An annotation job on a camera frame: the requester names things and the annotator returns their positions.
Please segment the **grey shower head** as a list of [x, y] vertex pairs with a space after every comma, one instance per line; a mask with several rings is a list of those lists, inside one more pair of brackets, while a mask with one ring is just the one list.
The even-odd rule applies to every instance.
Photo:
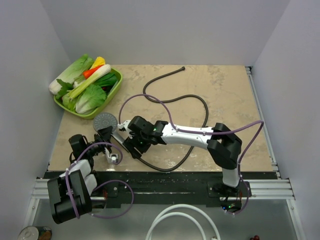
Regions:
[[125, 139], [118, 133], [117, 118], [109, 112], [101, 112], [93, 119], [93, 129], [98, 132], [108, 127], [112, 127], [111, 136], [127, 151], [129, 150], [124, 146]]

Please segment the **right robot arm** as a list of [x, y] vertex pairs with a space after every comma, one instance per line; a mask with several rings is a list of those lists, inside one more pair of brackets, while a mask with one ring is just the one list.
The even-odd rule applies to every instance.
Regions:
[[123, 146], [134, 159], [140, 159], [152, 145], [180, 144], [207, 150], [216, 165], [222, 168], [223, 192], [230, 197], [240, 190], [238, 157], [242, 140], [223, 123], [214, 127], [187, 127], [158, 120], [154, 124], [135, 116], [117, 125], [127, 133]]

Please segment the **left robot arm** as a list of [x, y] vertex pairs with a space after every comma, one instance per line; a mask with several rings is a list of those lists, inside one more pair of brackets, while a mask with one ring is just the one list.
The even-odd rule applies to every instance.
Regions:
[[119, 155], [112, 153], [110, 145], [113, 131], [112, 126], [99, 129], [93, 142], [81, 134], [68, 140], [75, 159], [70, 160], [66, 172], [47, 182], [51, 215], [56, 224], [91, 212], [91, 195], [99, 196], [104, 190], [104, 184], [92, 173], [94, 157], [103, 153], [108, 163], [119, 162]]

